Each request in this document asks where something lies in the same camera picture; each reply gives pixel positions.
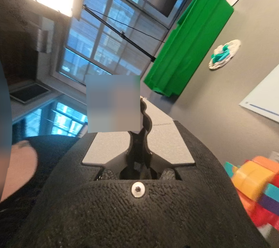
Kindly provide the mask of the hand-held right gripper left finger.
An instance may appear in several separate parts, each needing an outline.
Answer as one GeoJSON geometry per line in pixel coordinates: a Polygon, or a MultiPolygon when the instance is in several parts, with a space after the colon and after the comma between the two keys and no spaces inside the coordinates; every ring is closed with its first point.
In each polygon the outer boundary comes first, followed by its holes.
{"type": "Polygon", "coordinates": [[[98,132],[82,163],[87,166],[124,165],[132,148],[132,133],[98,132]]]}

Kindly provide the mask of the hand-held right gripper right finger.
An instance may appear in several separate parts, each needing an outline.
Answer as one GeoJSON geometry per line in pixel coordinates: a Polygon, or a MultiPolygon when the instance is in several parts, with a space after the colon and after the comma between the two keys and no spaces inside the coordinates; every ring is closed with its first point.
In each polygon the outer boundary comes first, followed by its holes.
{"type": "Polygon", "coordinates": [[[171,166],[195,164],[174,120],[144,97],[140,98],[140,105],[145,146],[153,159],[161,158],[171,166]]]}

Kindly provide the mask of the white and teal lego model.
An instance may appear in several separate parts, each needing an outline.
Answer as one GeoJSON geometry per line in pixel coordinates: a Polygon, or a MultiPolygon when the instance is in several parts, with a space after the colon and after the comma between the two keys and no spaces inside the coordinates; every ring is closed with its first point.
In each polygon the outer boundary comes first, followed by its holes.
{"type": "Polygon", "coordinates": [[[224,45],[219,45],[211,55],[211,60],[209,62],[209,69],[211,71],[222,68],[235,56],[237,51],[241,46],[241,41],[236,39],[227,42],[224,45]]]}

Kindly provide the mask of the person's black sweater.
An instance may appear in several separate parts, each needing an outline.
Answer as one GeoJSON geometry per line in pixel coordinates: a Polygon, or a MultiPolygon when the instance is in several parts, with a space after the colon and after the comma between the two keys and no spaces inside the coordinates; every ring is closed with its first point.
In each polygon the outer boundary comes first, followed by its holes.
{"type": "Polygon", "coordinates": [[[78,141],[78,138],[61,135],[28,137],[38,154],[38,166],[33,177],[21,189],[0,204],[0,247],[15,235],[36,204],[44,184],[59,160],[78,141]]]}

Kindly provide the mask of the person's bare neck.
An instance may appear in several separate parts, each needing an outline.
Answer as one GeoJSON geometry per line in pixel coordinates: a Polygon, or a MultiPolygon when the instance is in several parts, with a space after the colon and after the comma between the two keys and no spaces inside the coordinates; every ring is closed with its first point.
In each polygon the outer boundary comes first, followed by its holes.
{"type": "Polygon", "coordinates": [[[27,140],[11,147],[11,156],[1,202],[21,189],[33,177],[38,166],[38,154],[27,140]]]}

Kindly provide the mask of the pile of colourful blocks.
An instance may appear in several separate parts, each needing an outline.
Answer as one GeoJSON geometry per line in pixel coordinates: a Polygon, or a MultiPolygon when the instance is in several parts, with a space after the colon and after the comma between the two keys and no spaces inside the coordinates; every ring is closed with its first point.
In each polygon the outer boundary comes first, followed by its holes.
{"type": "Polygon", "coordinates": [[[254,225],[279,231],[279,163],[256,156],[241,166],[225,162],[224,169],[254,225]]]}

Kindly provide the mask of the green plastic bin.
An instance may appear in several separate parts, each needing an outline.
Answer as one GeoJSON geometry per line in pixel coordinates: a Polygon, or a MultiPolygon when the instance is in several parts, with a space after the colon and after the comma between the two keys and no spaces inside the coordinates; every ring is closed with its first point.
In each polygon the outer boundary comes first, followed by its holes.
{"type": "Polygon", "coordinates": [[[233,14],[226,0],[192,0],[157,55],[144,84],[179,96],[233,14]]]}

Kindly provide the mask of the black light stand pole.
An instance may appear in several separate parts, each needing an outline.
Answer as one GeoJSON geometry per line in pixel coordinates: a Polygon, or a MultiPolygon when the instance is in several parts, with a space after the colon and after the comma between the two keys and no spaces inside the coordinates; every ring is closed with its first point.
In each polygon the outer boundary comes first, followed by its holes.
{"type": "MultiPolygon", "coordinates": [[[[107,23],[105,20],[103,20],[100,16],[98,16],[96,13],[96,10],[90,9],[87,5],[83,4],[82,5],[82,9],[85,10],[86,12],[88,12],[91,16],[95,17],[97,20],[99,20],[101,23],[103,23],[106,27],[108,27],[110,30],[112,30],[114,33],[116,33],[118,36],[120,36],[123,40],[127,41],[129,44],[131,44],[132,46],[134,46],[137,50],[139,50],[141,53],[143,53],[144,55],[146,55],[148,58],[150,58],[151,62],[155,61],[155,57],[151,54],[149,54],[147,51],[145,51],[143,48],[141,48],[140,46],[138,46],[136,43],[134,43],[133,41],[131,41],[123,31],[118,31],[116,28],[114,28],[113,26],[111,26],[109,23],[107,23]]],[[[102,16],[105,16],[109,19],[112,19],[100,12],[97,12],[98,14],[101,14],[102,16]]]]}

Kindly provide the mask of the open instruction booklet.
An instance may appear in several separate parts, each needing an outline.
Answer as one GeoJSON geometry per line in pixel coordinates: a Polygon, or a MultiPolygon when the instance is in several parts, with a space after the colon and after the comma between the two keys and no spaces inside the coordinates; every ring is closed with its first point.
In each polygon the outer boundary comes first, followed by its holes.
{"type": "Polygon", "coordinates": [[[279,65],[277,65],[239,105],[279,122],[279,65]]]}

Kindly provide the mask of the large grid window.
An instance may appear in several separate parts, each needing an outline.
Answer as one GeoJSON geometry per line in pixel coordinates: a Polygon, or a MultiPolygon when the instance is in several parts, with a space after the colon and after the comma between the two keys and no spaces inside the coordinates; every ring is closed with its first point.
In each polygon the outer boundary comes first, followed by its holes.
{"type": "MultiPolygon", "coordinates": [[[[94,12],[153,56],[176,15],[176,7],[166,17],[145,0],[84,0],[84,4],[121,22],[94,12]]],[[[78,83],[85,85],[86,75],[141,76],[150,63],[150,58],[84,10],[67,29],[57,72],[78,83]]]]}

